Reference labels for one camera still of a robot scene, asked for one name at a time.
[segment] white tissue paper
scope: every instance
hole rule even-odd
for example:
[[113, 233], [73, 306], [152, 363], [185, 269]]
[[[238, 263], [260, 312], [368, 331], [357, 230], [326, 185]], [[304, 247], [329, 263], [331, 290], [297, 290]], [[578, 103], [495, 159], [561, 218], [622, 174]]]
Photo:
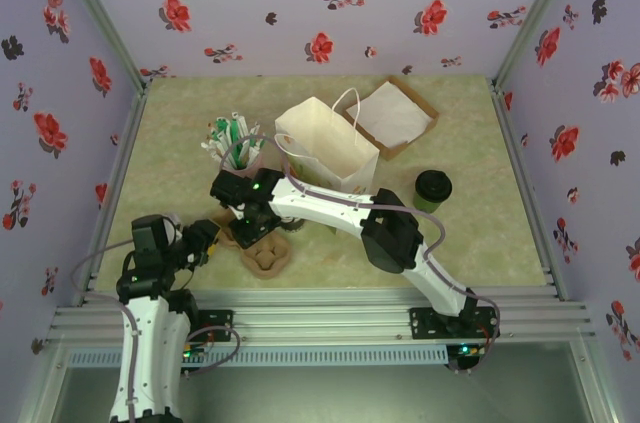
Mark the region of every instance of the white tissue paper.
[[[347, 110], [355, 119], [357, 105]], [[418, 138], [432, 118], [388, 81], [360, 102], [358, 124], [387, 148]]]

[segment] cardboard tray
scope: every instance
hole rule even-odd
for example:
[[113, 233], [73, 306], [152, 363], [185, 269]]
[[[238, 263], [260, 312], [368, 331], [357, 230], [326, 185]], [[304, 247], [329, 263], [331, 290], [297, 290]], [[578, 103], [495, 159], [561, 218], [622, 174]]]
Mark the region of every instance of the cardboard tray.
[[[428, 131], [431, 131], [436, 126], [436, 124], [438, 123], [438, 117], [440, 116], [440, 113], [438, 113], [436, 111], [436, 109], [433, 108], [427, 102], [427, 100], [425, 100], [422, 96], [420, 96], [417, 91], [415, 91], [413, 88], [411, 88], [409, 85], [407, 85], [403, 81], [399, 80], [395, 76], [388, 77], [386, 80], [384, 80], [382, 83], [380, 83], [376, 87], [376, 90], [378, 88], [380, 88], [382, 85], [384, 85], [387, 81], [389, 83], [391, 83], [392, 85], [397, 86], [400, 89], [400, 91], [402, 91], [405, 95], [407, 95], [407, 97], [411, 101], [413, 101], [416, 105], [418, 105], [422, 111], [424, 111], [427, 115], [429, 115], [432, 118], [432, 120], [429, 122], [429, 124], [427, 125], [425, 130], [422, 132], [422, 134], [420, 134], [418, 136], [418, 138], [422, 138], [422, 136], [424, 136], [425, 133], [427, 133]], [[351, 115], [349, 115], [347, 110], [349, 108], [351, 108], [352, 106], [355, 106], [357, 103], [358, 103], [357, 101], [354, 101], [352, 104], [347, 106], [342, 111], [342, 116], [351, 124], [353, 124], [353, 118], [351, 117]], [[382, 156], [385, 160], [391, 160], [391, 159], [395, 158], [400, 153], [402, 153], [404, 150], [406, 150], [407, 147], [411, 143], [413, 143], [414, 141], [416, 141], [418, 139], [418, 138], [416, 138], [413, 141], [409, 141], [407, 143], [402, 143], [402, 144], [400, 144], [398, 146], [395, 146], [393, 148], [387, 148], [382, 143], [380, 143], [378, 140], [376, 140], [373, 136], [371, 136], [364, 128], [362, 128], [360, 126], [360, 124], [357, 124], [356, 128], [357, 128], [357, 130], [360, 132], [360, 134], [362, 136], [364, 136], [367, 140], [369, 140], [371, 143], [373, 143], [376, 146], [376, 148], [378, 148], [380, 150], [380, 156]]]

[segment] robotic arm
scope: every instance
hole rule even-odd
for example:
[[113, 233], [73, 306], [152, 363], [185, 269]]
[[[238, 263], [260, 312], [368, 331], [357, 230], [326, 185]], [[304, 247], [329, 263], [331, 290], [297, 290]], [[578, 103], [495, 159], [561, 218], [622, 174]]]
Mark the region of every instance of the robotic arm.
[[[350, 195], [294, 185], [280, 171], [261, 169], [253, 179], [221, 171], [211, 196], [235, 214], [229, 227], [243, 248], [276, 229], [283, 218], [329, 225], [360, 238], [374, 266], [401, 274], [418, 288], [431, 302], [438, 327], [449, 337], [475, 325], [477, 299], [433, 256], [425, 260], [428, 247], [416, 219], [377, 206], [404, 206], [389, 190], [380, 189], [375, 196]], [[209, 220], [183, 228], [161, 215], [133, 221], [134, 250], [125, 258], [117, 292], [136, 325], [124, 316], [123, 363], [110, 423], [182, 422], [176, 405], [182, 354], [190, 328], [199, 322], [189, 290], [171, 291], [171, 286], [176, 271], [193, 271], [207, 262], [218, 232]], [[129, 269], [131, 259], [133, 269]]]

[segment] green cup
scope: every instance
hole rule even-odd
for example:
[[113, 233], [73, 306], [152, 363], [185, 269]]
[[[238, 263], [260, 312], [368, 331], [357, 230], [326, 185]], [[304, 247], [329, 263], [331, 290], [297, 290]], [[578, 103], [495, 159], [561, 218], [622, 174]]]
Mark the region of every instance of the green cup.
[[426, 213], [433, 213], [443, 201], [451, 196], [452, 191], [451, 180], [443, 171], [423, 171], [416, 178], [413, 206]]

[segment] floral wallpaper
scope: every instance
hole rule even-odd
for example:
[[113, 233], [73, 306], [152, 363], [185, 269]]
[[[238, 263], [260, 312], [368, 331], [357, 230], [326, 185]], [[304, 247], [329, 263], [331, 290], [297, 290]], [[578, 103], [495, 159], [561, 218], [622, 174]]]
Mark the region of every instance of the floral wallpaper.
[[640, 421], [640, 7], [555, 0], [505, 103], [571, 298], [587, 302], [624, 421]]
[[81, 0], [3, 2], [0, 419], [13, 423], [55, 308], [71, 302], [134, 89]]
[[[101, 1], [143, 77], [158, 68], [156, 76], [493, 77], [534, 0]], [[545, 36], [543, 63], [555, 35]]]

